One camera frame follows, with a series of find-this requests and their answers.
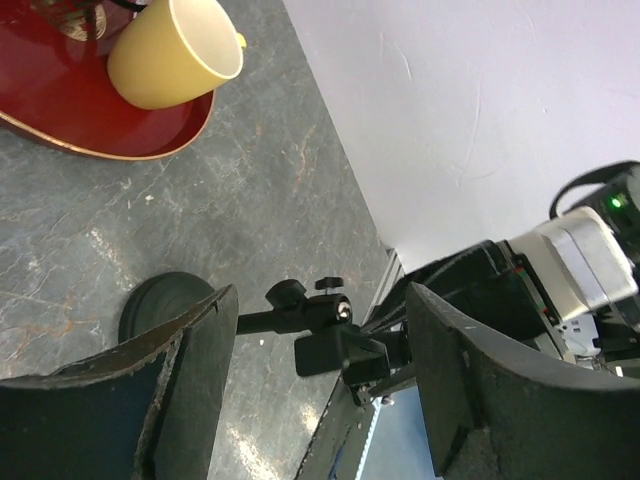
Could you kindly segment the black phone stand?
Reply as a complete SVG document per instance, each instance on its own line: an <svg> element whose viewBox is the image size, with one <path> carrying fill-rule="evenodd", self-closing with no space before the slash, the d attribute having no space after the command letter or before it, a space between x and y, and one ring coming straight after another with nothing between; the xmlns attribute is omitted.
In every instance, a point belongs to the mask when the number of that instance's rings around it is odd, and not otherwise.
<svg viewBox="0 0 640 480"><path fill-rule="evenodd" d="M266 294L271 308L238 315L225 336L233 340L238 335L302 332L294 341L297 375L340 372L354 403L366 405L372 399L366 385L390 372L387 345L353 323L351 301L339 291L340 277L324 277L316 286L325 292L308 297L295 279L276 283ZM222 296L230 291L187 272L156 275L130 293L119 318L118 341L125 343L186 314L218 312Z"/></svg>

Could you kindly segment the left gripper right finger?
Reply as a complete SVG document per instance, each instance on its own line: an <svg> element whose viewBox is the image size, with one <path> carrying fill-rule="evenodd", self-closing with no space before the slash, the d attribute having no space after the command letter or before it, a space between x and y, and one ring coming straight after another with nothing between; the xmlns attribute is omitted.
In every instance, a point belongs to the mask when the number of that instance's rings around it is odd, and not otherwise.
<svg viewBox="0 0 640 480"><path fill-rule="evenodd" d="M638 380L551 358L419 284L406 305L436 475L638 478Z"/></svg>

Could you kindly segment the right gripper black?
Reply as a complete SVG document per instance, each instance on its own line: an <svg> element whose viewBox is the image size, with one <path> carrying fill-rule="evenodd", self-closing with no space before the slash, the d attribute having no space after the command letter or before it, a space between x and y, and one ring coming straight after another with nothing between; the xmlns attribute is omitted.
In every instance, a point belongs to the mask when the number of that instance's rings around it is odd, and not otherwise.
<svg viewBox="0 0 640 480"><path fill-rule="evenodd" d="M400 278L362 326L386 342L388 368L365 366L360 388L388 395L561 395L565 369L527 346L556 310L531 264L483 241Z"/></svg>

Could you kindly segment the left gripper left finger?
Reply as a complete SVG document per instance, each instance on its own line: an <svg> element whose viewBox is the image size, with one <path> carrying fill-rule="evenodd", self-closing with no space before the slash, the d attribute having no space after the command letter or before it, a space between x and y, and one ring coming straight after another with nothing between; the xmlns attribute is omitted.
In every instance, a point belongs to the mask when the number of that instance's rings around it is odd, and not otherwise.
<svg viewBox="0 0 640 480"><path fill-rule="evenodd" d="M2 380L2 478L207 478L237 320L229 285L98 355Z"/></svg>

